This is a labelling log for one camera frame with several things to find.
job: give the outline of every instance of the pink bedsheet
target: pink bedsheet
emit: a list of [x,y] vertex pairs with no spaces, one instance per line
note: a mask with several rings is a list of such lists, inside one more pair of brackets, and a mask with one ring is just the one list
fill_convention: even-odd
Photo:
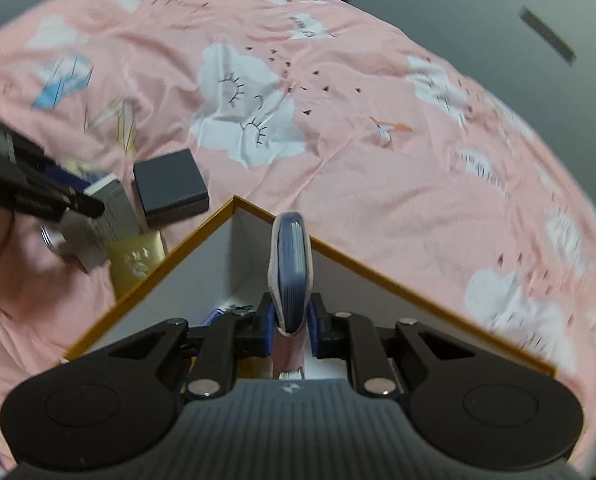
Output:
[[[239,194],[558,367],[596,438],[596,213],[537,134],[337,0],[50,0],[0,30],[0,119],[113,170],[188,147]],[[164,229],[170,246],[206,216]],[[113,303],[17,216],[0,259],[0,402]],[[10,454],[0,434],[0,457]]]

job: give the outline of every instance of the metal screw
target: metal screw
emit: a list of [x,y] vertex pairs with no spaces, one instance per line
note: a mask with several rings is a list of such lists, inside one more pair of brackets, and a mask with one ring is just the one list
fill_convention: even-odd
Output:
[[364,389],[374,395],[389,395],[396,390],[396,383],[384,377],[374,377],[364,381]]
[[196,379],[191,381],[187,390],[198,397],[210,397],[220,389],[220,383],[213,379]]

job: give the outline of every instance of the eyelash drawing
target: eyelash drawing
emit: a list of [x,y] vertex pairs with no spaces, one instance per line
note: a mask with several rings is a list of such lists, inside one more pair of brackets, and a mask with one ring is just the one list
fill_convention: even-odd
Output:
[[260,142],[260,137],[266,137],[266,136],[267,136],[267,134],[264,134],[264,133],[262,133],[262,130],[266,130],[266,129],[267,129],[267,127],[266,127],[266,126],[263,126],[263,127],[261,128],[261,127],[260,127],[260,125],[262,124],[262,120],[260,120],[260,121],[259,121],[257,124],[255,124],[255,120],[256,120],[256,118],[253,118],[253,119],[252,119],[251,121],[249,121],[247,124],[244,124],[244,125],[240,124],[240,128],[242,128],[242,133],[244,133],[244,131],[245,131],[245,128],[246,128],[247,126],[249,126],[249,124],[251,124],[251,125],[252,125],[252,126],[253,126],[253,127],[256,129],[256,130],[257,130],[257,132],[258,132],[258,133],[257,133],[257,139],[255,139],[255,143],[256,143],[256,144],[262,144],[262,143]]
[[240,97],[241,95],[244,95],[244,92],[241,92],[240,89],[245,85],[244,83],[238,84],[238,81],[240,81],[239,77],[236,77],[235,79],[233,79],[234,77],[234,73],[231,72],[228,75],[225,75],[224,79],[221,79],[220,81],[218,81],[218,83],[224,83],[225,81],[230,81],[233,83],[233,85],[236,87],[236,92],[235,94],[233,94],[233,97],[229,100],[229,104],[231,105],[232,108],[235,108],[236,105],[234,104],[233,101],[240,101]]

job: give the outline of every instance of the black strip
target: black strip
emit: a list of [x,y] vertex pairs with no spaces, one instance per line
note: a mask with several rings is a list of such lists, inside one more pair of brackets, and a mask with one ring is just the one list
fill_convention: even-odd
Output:
[[538,16],[527,9],[527,7],[523,7],[520,11],[520,18],[524,23],[536,31],[544,41],[549,43],[553,47],[553,50],[560,54],[562,59],[570,65],[574,63],[576,60],[576,53],[573,49],[553,32],[553,30],[551,30]]

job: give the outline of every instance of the blue package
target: blue package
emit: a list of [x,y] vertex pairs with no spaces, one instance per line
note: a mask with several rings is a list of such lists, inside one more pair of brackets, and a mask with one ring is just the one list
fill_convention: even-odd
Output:
[[91,183],[83,180],[59,166],[51,166],[44,171],[44,176],[61,186],[72,187],[78,191],[84,191]]
[[219,318],[224,314],[224,310],[220,308],[216,308],[212,311],[212,313],[207,316],[207,318],[201,323],[203,325],[210,325],[215,319]]

